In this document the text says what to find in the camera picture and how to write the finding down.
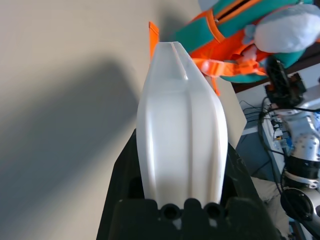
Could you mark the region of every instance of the white plush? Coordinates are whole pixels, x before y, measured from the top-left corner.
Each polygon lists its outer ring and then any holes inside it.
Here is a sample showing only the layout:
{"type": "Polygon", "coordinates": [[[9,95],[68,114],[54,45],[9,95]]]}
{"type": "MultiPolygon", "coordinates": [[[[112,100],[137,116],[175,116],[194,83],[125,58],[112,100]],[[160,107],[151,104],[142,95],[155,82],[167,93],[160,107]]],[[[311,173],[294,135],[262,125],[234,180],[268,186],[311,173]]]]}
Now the white plush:
{"type": "Polygon", "coordinates": [[[245,42],[254,41],[267,53],[293,53],[311,46],[320,36],[320,9],[298,4],[273,12],[257,26],[245,28],[245,42]]]}

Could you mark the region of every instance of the screw hole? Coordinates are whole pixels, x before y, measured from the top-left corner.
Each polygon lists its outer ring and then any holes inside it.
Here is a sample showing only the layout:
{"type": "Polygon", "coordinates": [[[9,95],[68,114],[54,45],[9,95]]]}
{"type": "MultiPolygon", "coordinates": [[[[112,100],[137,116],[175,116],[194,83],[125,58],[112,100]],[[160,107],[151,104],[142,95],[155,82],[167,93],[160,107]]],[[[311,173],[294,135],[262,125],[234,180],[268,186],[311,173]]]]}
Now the screw hole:
{"type": "Polygon", "coordinates": [[[212,218],[212,219],[216,219],[220,216],[221,214],[221,211],[219,208],[217,208],[216,206],[214,205],[211,205],[209,206],[207,209],[206,209],[206,212],[208,213],[209,217],[212,218]]]}
{"type": "Polygon", "coordinates": [[[162,208],[162,212],[163,212],[163,216],[169,220],[177,219],[179,218],[179,215],[180,215],[179,208],[173,204],[164,206],[162,208]]]}

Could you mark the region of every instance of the black mount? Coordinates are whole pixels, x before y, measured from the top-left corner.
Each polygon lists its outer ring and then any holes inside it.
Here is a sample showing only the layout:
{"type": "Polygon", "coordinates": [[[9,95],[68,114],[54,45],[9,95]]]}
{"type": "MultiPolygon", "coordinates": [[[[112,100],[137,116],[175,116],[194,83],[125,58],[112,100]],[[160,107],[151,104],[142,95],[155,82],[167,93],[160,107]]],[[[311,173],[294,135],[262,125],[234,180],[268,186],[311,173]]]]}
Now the black mount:
{"type": "Polygon", "coordinates": [[[274,56],[267,59],[266,72],[270,84],[265,86],[265,92],[271,103],[285,109],[295,107],[303,101],[303,93],[307,90],[298,73],[288,77],[284,65],[274,56]]]}

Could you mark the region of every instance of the white curved panel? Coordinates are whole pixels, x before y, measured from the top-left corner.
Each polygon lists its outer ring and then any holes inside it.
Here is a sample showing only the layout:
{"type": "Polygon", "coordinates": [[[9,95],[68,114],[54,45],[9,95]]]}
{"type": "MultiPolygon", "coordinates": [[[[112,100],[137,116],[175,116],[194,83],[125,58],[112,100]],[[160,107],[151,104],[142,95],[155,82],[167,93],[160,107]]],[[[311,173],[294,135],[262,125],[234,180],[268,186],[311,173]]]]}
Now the white curved panel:
{"type": "Polygon", "coordinates": [[[157,44],[137,113],[144,196],[159,208],[219,203],[228,151],[221,102],[178,42],[157,44]]]}

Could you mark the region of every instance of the black cable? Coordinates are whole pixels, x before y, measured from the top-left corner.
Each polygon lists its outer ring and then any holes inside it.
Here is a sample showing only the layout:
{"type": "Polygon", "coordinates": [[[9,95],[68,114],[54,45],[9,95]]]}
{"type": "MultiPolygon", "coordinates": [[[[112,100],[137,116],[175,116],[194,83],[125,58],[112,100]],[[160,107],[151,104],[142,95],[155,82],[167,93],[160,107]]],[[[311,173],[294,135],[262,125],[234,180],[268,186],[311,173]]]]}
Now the black cable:
{"type": "MultiPolygon", "coordinates": [[[[279,194],[281,196],[283,196],[285,201],[288,203],[288,206],[290,207],[291,212],[293,213],[294,217],[309,231],[310,234],[312,234],[316,239],[320,240],[320,236],[311,227],[309,227],[306,224],[306,222],[297,214],[297,212],[295,211],[294,207],[291,205],[291,203],[289,202],[289,200],[287,198],[287,195],[286,195],[286,192],[284,191],[284,187],[283,187],[283,183],[282,183],[286,165],[284,166],[284,168],[283,168],[283,170],[281,172],[280,183],[278,184],[278,181],[277,181],[277,178],[276,178],[275,166],[274,166],[274,163],[272,161],[272,158],[271,158],[271,155],[270,155],[269,151],[283,155],[285,163],[287,162],[287,156],[285,154],[281,153],[281,152],[273,151],[272,149],[270,149],[266,145],[266,143],[264,141],[262,123],[263,123],[264,116],[267,114],[267,112],[263,112],[263,108],[262,107],[264,106],[264,103],[265,103],[266,99],[267,99],[267,97],[265,97],[263,99],[262,104],[261,104],[261,113],[259,115],[258,126],[257,126],[258,127],[258,136],[259,136],[259,140],[260,140],[260,142],[261,142],[261,144],[262,144],[262,146],[263,146],[263,148],[264,148],[264,150],[265,150],[265,152],[266,152],[266,154],[267,154],[267,156],[269,158],[269,161],[271,163],[272,175],[273,175],[273,179],[274,179],[276,188],[279,191],[279,194]]],[[[280,109],[283,109],[283,108],[270,109],[270,110],[268,110],[268,112],[275,111],[275,110],[280,110],[280,109]]],[[[286,109],[294,109],[294,110],[306,111],[306,112],[311,112],[311,113],[315,113],[315,112],[319,112],[320,111],[320,109],[310,110],[310,109],[304,109],[304,108],[299,108],[299,107],[292,107],[292,108],[286,108],[286,109]]]]}
{"type": "Polygon", "coordinates": [[[260,113],[259,111],[253,111],[253,112],[246,113],[246,114],[244,114],[244,115],[259,114],[259,113],[260,113]]]}
{"type": "Polygon", "coordinates": [[[262,164],[260,167],[258,167],[256,170],[253,171],[253,173],[251,173],[251,176],[254,176],[257,174],[257,172],[259,172],[262,168],[264,168],[265,166],[267,166],[270,163],[270,161],[268,160],[267,162],[265,162],[264,164],[262,164]]]}
{"type": "Polygon", "coordinates": [[[239,102],[239,104],[241,104],[242,102],[248,104],[249,106],[251,106],[251,107],[254,108],[254,109],[258,109],[257,107],[251,105],[250,103],[247,103],[245,100],[241,100],[241,101],[239,102]]]}

